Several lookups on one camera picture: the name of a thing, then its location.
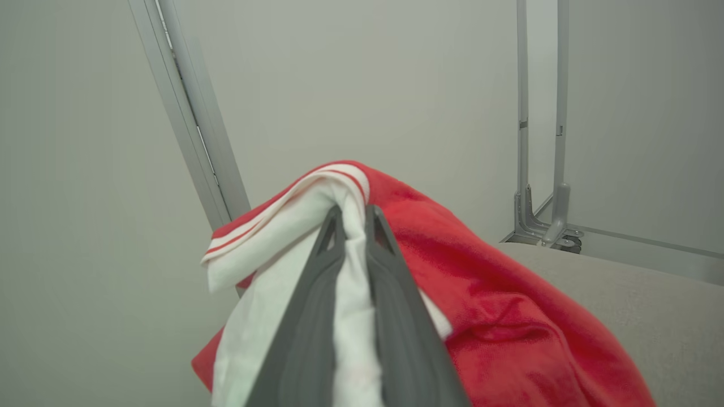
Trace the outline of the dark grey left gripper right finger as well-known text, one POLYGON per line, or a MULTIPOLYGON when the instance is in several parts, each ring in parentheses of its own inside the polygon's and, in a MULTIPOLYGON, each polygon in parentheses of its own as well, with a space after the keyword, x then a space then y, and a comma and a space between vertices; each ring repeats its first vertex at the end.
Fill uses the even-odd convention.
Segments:
POLYGON ((387 406, 469 406, 418 285, 380 207, 365 209, 367 268, 387 406))

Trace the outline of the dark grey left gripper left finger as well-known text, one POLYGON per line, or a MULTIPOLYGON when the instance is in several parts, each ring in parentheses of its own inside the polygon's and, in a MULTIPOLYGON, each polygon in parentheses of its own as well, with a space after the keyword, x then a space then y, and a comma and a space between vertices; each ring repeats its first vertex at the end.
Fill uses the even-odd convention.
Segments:
POLYGON ((248 406, 331 406, 337 276, 346 259, 342 211, 328 211, 247 399, 248 406))

